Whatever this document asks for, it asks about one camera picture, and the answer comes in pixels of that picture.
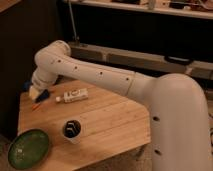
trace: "green bowl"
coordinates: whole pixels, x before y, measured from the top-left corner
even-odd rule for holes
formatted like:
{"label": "green bowl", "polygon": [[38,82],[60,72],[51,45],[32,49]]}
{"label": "green bowl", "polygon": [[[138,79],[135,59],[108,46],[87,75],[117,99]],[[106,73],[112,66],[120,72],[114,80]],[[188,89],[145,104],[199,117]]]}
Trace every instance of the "green bowl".
{"label": "green bowl", "polygon": [[40,163],[49,151],[48,135],[40,129],[31,129],[19,135],[8,151],[8,161],[17,170],[25,170]]}

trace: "small bottle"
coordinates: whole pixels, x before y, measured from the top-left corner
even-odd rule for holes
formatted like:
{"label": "small bottle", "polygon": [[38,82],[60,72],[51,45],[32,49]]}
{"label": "small bottle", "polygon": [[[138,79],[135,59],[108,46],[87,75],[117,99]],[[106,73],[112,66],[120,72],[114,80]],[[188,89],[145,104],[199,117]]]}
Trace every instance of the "small bottle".
{"label": "small bottle", "polygon": [[86,88],[78,89],[74,91],[64,92],[63,96],[57,96],[55,101],[57,103],[64,102],[70,103],[78,100],[83,100],[88,98],[88,91]]}

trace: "wooden tabletop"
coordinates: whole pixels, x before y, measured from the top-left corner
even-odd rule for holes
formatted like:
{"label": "wooden tabletop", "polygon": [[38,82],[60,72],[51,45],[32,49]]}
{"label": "wooden tabletop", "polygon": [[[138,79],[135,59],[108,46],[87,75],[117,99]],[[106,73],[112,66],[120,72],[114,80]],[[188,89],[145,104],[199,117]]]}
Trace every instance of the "wooden tabletop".
{"label": "wooden tabletop", "polygon": [[[55,97],[64,91],[80,88],[87,88],[88,99],[55,103]],[[47,158],[34,170],[76,170],[150,142],[149,116],[144,106],[81,81],[58,84],[49,90],[50,98],[34,110],[28,93],[21,95],[19,134],[40,128],[52,143]],[[82,126],[78,144],[62,136],[65,122],[73,119]]]}
{"label": "wooden tabletop", "polygon": [[8,9],[20,1],[21,0],[0,0],[0,12]]}

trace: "cup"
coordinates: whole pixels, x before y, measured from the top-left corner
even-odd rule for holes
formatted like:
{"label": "cup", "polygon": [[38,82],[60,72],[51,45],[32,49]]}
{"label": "cup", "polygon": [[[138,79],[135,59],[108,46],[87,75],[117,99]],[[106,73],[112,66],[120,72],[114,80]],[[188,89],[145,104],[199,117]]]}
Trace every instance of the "cup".
{"label": "cup", "polygon": [[79,134],[81,132],[81,124],[77,120],[70,120],[63,126],[63,135],[71,143],[77,144],[79,142]]}

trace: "floor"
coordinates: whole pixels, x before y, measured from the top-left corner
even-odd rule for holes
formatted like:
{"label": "floor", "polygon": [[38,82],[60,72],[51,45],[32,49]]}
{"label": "floor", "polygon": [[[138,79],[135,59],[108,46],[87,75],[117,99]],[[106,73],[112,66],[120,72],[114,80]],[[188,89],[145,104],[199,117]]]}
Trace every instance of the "floor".
{"label": "floor", "polygon": [[[208,101],[208,106],[209,113],[213,115],[213,101]],[[210,120],[213,128],[213,118],[210,117]],[[8,145],[5,145],[5,140],[0,136],[0,170],[14,171],[6,162],[7,147]],[[139,148],[137,148],[78,171],[151,171],[152,162],[150,151],[150,145],[148,144],[145,147],[143,155],[139,158],[136,157],[139,152]]]}

